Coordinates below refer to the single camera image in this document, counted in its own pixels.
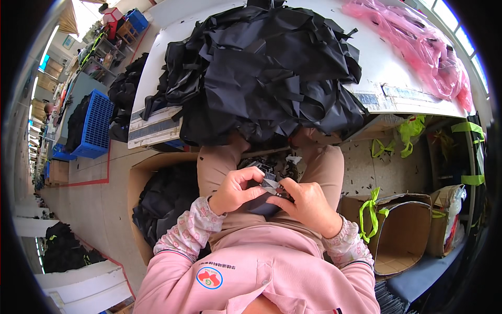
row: chair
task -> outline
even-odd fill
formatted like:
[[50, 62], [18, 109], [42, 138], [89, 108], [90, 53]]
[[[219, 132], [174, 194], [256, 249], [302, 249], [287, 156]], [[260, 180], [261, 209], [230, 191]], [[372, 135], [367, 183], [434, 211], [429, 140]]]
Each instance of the chair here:
[[129, 22], [129, 19], [127, 19], [124, 24], [118, 29], [117, 35], [119, 35], [125, 43], [130, 46], [134, 42], [136, 42], [136, 37], [138, 36], [139, 33], [136, 31], [136, 29], [133, 27], [133, 25]]

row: open cardboard box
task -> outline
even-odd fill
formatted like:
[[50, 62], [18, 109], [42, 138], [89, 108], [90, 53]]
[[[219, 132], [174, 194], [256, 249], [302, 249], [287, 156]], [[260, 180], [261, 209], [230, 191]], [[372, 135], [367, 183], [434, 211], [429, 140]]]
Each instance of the open cardboard box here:
[[[359, 208], [366, 197], [342, 197], [338, 212], [359, 225]], [[386, 218], [378, 211], [387, 208]], [[386, 276], [400, 273], [417, 263], [425, 252], [431, 226], [431, 199], [425, 194], [403, 193], [376, 200], [379, 228], [370, 238], [369, 251], [373, 255], [374, 272]], [[368, 208], [363, 213], [363, 229], [372, 230]]]
[[426, 251], [429, 255], [445, 257], [454, 248], [444, 250], [444, 236], [448, 225], [448, 209], [458, 189], [463, 188], [463, 184], [445, 186], [431, 194], [432, 209], [445, 213], [443, 217], [433, 218], [431, 221], [431, 232], [427, 242]]
[[155, 171], [160, 168], [171, 166], [184, 161], [196, 161], [197, 153], [159, 153], [149, 157], [142, 162], [132, 166], [129, 170], [129, 183], [128, 183], [128, 216], [131, 228], [133, 230], [134, 240], [138, 247], [141, 257], [145, 265], [153, 257], [154, 253], [152, 247], [145, 241], [140, 229], [133, 223], [133, 208], [138, 206], [140, 194], [145, 188], [148, 180], [155, 174]]

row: floral sleeve cover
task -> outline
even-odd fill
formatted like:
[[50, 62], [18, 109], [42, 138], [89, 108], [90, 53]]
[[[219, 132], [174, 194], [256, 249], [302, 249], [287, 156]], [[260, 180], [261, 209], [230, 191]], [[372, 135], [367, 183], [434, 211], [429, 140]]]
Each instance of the floral sleeve cover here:
[[373, 257], [363, 240], [359, 238], [359, 226], [342, 217], [342, 229], [331, 239], [322, 239], [322, 243], [333, 264], [343, 268], [354, 262], [364, 262], [373, 269]]
[[163, 251], [181, 253], [194, 263], [209, 236], [220, 232], [226, 213], [218, 216], [211, 211], [207, 197], [196, 199], [190, 211], [178, 217], [178, 223], [163, 235], [154, 246], [154, 254]]

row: sign on wall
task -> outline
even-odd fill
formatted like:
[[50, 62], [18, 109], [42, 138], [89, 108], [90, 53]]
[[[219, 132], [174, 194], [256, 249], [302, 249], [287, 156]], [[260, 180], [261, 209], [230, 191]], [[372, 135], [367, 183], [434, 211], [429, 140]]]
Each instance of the sign on wall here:
[[70, 48], [71, 48], [71, 46], [73, 46], [74, 42], [75, 42], [75, 38], [68, 35], [68, 36], [66, 36], [65, 40], [63, 41], [63, 47], [70, 50]]

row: hand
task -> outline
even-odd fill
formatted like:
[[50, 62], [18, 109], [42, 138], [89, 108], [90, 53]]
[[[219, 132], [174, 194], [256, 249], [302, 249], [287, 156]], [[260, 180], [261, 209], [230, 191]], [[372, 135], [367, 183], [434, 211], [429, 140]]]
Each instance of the hand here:
[[286, 178], [279, 183], [291, 194], [295, 203], [278, 196], [269, 197], [267, 203], [279, 206], [292, 218], [319, 232], [326, 239], [331, 239], [340, 232], [342, 218], [329, 206], [317, 182], [296, 183], [293, 179]]
[[261, 186], [246, 189], [249, 180], [253, 179], [256, 182], [261, 182], [264, 177], [265, 174], [257, 167], [229, 172], [218, 191], [209, 199], [209, 207], [212, 212], [218, 216], [233, 212], [245, 202], [267, 192]]

